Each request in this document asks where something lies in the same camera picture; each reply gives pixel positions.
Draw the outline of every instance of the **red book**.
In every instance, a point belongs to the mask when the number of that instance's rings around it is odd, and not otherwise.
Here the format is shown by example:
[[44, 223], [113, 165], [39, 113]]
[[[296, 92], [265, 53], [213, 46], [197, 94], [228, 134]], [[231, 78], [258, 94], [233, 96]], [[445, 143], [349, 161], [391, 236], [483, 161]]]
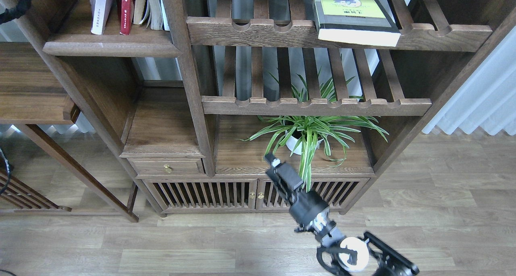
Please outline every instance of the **red book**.
[[134, 4], [133, 0], [122, 0], [120, 15], [120, 33], [129, 35], [131, 24], [133, 24]]

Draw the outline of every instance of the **white flower pot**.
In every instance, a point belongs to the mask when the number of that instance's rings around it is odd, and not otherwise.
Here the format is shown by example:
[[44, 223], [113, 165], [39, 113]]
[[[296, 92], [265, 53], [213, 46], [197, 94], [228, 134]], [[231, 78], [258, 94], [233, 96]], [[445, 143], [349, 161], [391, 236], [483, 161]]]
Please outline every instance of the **white flower pot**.
[[[295, 145], [297, 144], [297, 141], [298, 141], [298, 140], [299, 140], [298, 138], [295, 138], [294, 136], [290, 136], [290, 138], [287, 140], [287, 143], [286, 143], [287, 148], [288, 148], [290, 151], [292, 151], [292, 150], [293, 150], [293, 148], [295, 147]], [[319, 140], [319, 141], [317, 141], [317, 147], [316, 147], [316, 149], [319, 149], [319, 145], [321, 144], [321, 142], [322, 142], [322, 141], [323, 141], [322, 139], [321, 139], [321, 140]], [[295, 150], [293, 150], [293, 153], [294, 153], [294, 154], [297, 154], [297, 155], [301, 155], [302, 150], [303, 150], [303, 149], [302, 149], [302, 146], [303, 146], [303, 143], [301, 142], [301, 143], [299, 144], [299, 146], [297, 146], [297, 148], [296, 148]]]

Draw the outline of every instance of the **wooden cabinet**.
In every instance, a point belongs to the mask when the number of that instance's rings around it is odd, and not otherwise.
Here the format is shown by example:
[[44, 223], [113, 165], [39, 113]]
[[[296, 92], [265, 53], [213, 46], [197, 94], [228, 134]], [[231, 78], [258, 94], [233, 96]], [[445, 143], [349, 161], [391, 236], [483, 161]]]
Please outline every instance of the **wooden cabinet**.
[[[370, 47], [318, 40], [303, 0], [285, 1], [288, 21], [269, 18], [269, 0], [253, 0], [248, 20], [231, 17], [232, 0], [216, 0], [214, 17], [207, 0], [163, 1], [170, 33], [133, 27], [129, 36], [118, 35], [111, 13], [105, 35], [91, 35], [88, 0], [34, 0], [19, 20], [160, 214], [285, 210], [265, 176], [267, 139], [236, 140], [263, 127], [254, 115], [381, 116], [388, 142], [364, 130], [341, 166], [330, 167], [322, 151], [314, 159], [313, 187], [346, 212], [516, 24], [516, 0], [411, 0], [408, 6], [387, 0], [402, 36], [398, 46], [377, 50], [380, 63], [370, 73], [364, 51]], [[226, 46], [223, 81], [214, 79], [212, 46]], [[247, 98], [235, 95], [236, 46], [251, 47]], [[276, 100], [264, 96], [265, 47], [276, 48], [278, 57]], [[291, 96], [289, 47], [302, 48], [312, 98], [305, 103]], [[320, 98], [314, 48], [328, 53], [337, 102]], [[352, 48], [363, 100], [349, 97], [339, 48]], [[177, 57], [182, 87], [148, 87], [128, 59], [146, 56]], [[296, 167], [288, 151], [277, 156]]]

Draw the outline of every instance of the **robotic arm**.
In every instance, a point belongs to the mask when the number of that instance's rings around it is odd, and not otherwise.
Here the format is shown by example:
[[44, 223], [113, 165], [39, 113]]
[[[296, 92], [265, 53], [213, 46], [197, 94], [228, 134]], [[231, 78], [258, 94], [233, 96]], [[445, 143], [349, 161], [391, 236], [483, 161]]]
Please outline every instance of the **robotic arm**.
[[[346, 237], [335, 221], [328, 218], [328, 203], [316, 191], [304, 191], [303, 180], [292, 166], [282, 163], [272, 154], [264, 158], [271, 166], [267, 175], [282, 199], [290, 204], [289, 213], [299, 224], [295, 232], [312, 232], [315, 235], [321, 244], [317, 248], [317, 261], [328, 272], [337, 276], [352, 276], [351, 272], [365, 268], [371, 254], [378, 261], [378, 269], [372, 276], [414, 276], [419, 273], [414, 263], [370, 232], [365, 232], [363, 238]], [[330, 265], [323, 261], [323, 253], [330, 255]]]

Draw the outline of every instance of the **shelf board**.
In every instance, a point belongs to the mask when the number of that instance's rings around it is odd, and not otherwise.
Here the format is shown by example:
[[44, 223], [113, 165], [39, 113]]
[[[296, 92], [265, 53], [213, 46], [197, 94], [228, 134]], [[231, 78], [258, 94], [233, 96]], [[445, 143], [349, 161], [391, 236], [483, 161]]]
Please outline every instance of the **shelf board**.
[[120, 157], [204, 157], [182, 88], [144, 88]]
[[251, 97], [247, 100], [238, 100], [235, 97], [236, 48], [228, 46], [225, 49], [223, 95], [203, 96], [204, 112], [225, 115], [422, 116], [431, 107], [430, 99], [405, 98], [389, 50], [378, 50], [387, 78], [386, 86], [380, 87], [379, 90], [373, 84], [364, 50], [354, 49], [353, 54], [364, 94], [361, 101], [350, 98], [348, 94], [337, 49], [328, 50], [337, 101], [328, 102], [327, 99], [320, 98], [315, 55], [311, 48], [303, 49], [308, 95], [311, 99], [299, 102], [292, 97], [289, 53], [287, 48], [278, 48], [280, 99], [267, 100], [263, 97], [263, 57], [260, 47], [251, 49]]
[[30, 43], [0, 43], [0, 53], [0, 123], [75, 123], [79, 109]]
[[[220, 128], [218, 134], [217, 175], [254, 175], [263, 178], [268, 169], [263, 161], [265, 148], [270, 136], [264, 135], [250, 142], [245, 139], [262, 129], [267, 124], [260, 122], [256, 116], [223, 115], [220, 116]], [[369, 178], [374, 175], [369, 157], [365, 149], [364, 141], [360, 133], [352, 134], [355, 143], [350, 142], [347, 151], [347, 159], [339, 167], [332, 167], [331, 162], [324, 155], [323, 148], [317, 150], [312, 162], [312, 174], [314, 178]], [[342, 148], [339, 144], [330, 142], [332, 159], [343, 158]], [[299, 155], [289, 156], [290, 151], [285, 146], [278, 149], [276, 157], [289, 162], [296, 170], [299, 168]]]
[[[389, 0], [402, 36], [396, 47], [383, 49], [439, 50], [476, 52], [491, 35], [485, 25], [450, 25], [436, 0], [423, 0], [433, 24], [415, 23], [404, 0]], [[216, 17], [188, 17], [191, 43], [196, 45], [303, 47], [303, 48], [382, 48], [319, 40], [312, 20], [307, 20], [302, 0], [289, 0], [291, 21], [269, 19], [267, 2], [254, 3], [254, 19], [235, 20], [230, 17], [231, 0], [219, 0], [219, 8], [226, 15]]]
[[51, 35], [44, 52], [56, 56], [178, 57], [168, 31], [132, 25], [130, 35], [120, 35], [120, 19], [111, 10], [103, 35], [94, 35], [89, 0], [78, 0], [59, 32]]

